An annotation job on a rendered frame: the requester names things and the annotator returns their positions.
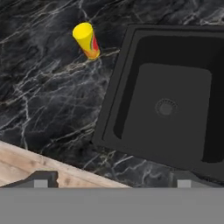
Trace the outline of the yellow cup with red print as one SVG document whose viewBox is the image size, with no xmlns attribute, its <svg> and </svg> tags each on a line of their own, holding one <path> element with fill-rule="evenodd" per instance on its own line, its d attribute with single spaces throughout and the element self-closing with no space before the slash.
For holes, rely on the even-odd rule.
<svg viewBox="0 0 224 224">
<path fill-rule="evenodd" d="M 95 60 L 100 56 L 93 26 L 88 22 L 77 24 L 73 28 L 73 37 L 86 56 L 90 60 Z"/>
</svg>

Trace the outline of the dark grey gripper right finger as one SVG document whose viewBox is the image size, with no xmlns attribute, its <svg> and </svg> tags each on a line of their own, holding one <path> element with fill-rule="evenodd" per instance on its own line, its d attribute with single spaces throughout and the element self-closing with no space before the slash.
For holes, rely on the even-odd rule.
<svg viewBox="0 0 224 224">
<path fill-rule="evenodd" d="M 218 180 L 203 177 L 190 171 L 173 171 L 171 175 L 172 186 L 177 188 L 223 187 L 223 183 Z"/>
</svg>

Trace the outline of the black sink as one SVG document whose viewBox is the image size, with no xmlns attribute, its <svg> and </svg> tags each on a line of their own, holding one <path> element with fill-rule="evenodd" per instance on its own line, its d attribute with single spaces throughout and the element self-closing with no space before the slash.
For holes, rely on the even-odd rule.
<svg viewBox="0 0 224 224">
<path fill-rule="evenodd" d="M 224 26 L 129 25 L 93 142 L 224 182 Z"/>
</svg>

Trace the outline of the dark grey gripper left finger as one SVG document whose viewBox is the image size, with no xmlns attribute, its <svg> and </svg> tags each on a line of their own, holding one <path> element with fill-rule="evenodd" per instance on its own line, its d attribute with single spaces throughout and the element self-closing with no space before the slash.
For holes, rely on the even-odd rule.
<svg viewBox="0 0 224 224">
<path fill-rule="evenodd" d="M 4 185 L 3 188 L 58 188 L 58 177 L 56 171 L 35 171 L 27 178 Z"/>
</svg>

